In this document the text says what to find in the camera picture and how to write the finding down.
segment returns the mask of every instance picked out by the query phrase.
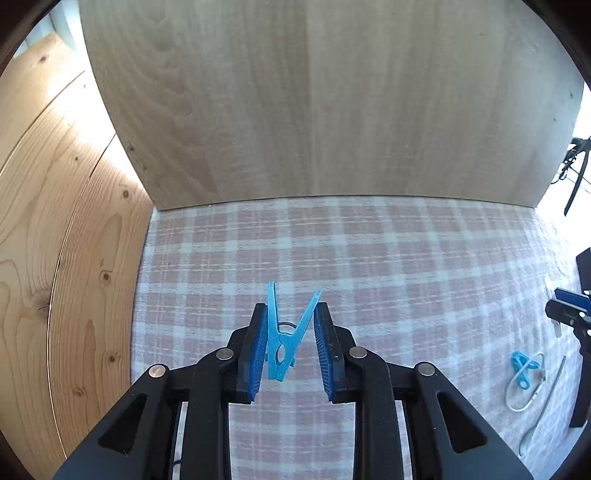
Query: wood knot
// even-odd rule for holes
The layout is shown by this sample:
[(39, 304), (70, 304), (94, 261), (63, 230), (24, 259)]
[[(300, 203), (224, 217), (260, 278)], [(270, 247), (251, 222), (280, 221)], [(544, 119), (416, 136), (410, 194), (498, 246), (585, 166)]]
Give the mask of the wood knot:
[(111, 283), (111, 272), (109, 271), (102, 271), (100, 273), (100, 283), (104, 286), (104, 287), (108, 287), (109, 284)]

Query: blue gripper pad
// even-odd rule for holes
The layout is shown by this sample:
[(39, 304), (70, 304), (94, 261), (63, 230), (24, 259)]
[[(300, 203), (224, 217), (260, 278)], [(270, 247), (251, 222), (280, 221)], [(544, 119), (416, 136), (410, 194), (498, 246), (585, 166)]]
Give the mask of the blue gripper pad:
[(322, 322), (318, 321), (316, 312), (314, 312), (314, 336), (316, 337), (316, 348), (318, 349), (318, 360), (320, 362), (320, 373), (322, 374), (324, 391), (328, 395), (329, 401), (332, 401), (335, 397), (335, 389), (333, 388), (332, 381), (332, 363), (326, 345), (326, 336), (324, 335)]
[(257, 303), (248, 327), (235, 330), (232, 335), (241, 330), (246, 330), (246, 334), (238, 357), (236, 394), (241, 399), (239, 403), (249, 404), (254, 401), (261, 386), (262, 366), (267, 350), (267, 305)]
[(325, 302), (319, 302), (314, 309), (314, 336), (316, 337), (324, 391), (328, 395), (329, 401), (339, 402), (342, 393), (347, 391), (345, 359), (339, 337), (330, 317), (329, 308)]
[(261, 386), (262, 367), (265, 363), (265, 354), (267, 352), (267, 311), (261, 318), (258, 326), (254, 348), (252, 350), (251, 371), (248, 383), (248, 396), (254, 401), (255, 395)]

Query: checkered fabric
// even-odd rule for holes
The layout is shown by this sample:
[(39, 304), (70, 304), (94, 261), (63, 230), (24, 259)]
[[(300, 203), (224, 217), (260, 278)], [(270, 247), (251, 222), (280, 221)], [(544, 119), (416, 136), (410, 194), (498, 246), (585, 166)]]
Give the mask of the checkered fabric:
[[(486, 202), (310, 197), (155, 211), (135, 299), (132, 377), (226, 345), (266, 301), (269, 280), (282, 320), (293, 322), (320, 288), (358, 345), (395, 364), (437, 365), (514, 451), (566, 355), (523, 459), (546, 479), (579, 434), (568, 429), (578, 341), (566, 327), (557, 339), (544, 315), (546, 275), (580, 291), (570, 253), (536, 210)], [(548, 386), (523, 413), (504, 403), (514, 350), (547, 359)], [(518, 392), (512, 399), (524, 401)], [(232, 477), (351, 479), (354, 416), (354, 406), (327, 402), (308, 331), (283, 383), (263, 380), (256, 402), (230, 407)], [(405, 439), (400, 409), (399, 417)], [(407, 448), (404, 468), (411, 478)]]

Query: wood grain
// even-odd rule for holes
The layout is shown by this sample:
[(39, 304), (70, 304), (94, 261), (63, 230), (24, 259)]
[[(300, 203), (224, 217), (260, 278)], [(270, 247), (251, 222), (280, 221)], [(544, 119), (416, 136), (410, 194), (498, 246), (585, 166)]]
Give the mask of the wood grain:
[(37, 480), (51, 478), (65, 458), (47, 375), (57, 261), (113, 135), (92, 77), (83, 74), (33, 123), (0, 173), (0, 429)]
[(24, 132), (81, 73), (76, 55), (55, 33), (10, 61), (0, 76), (0, 170)]
[(131, 315), (152, 202), (117, 137), (76, 208), (49, 314), (49, 377), (69, 455), (129, 388)]
[(407, 194), (534, 206), (583, 81), (520, 0), (82, 0), (159, 209)]

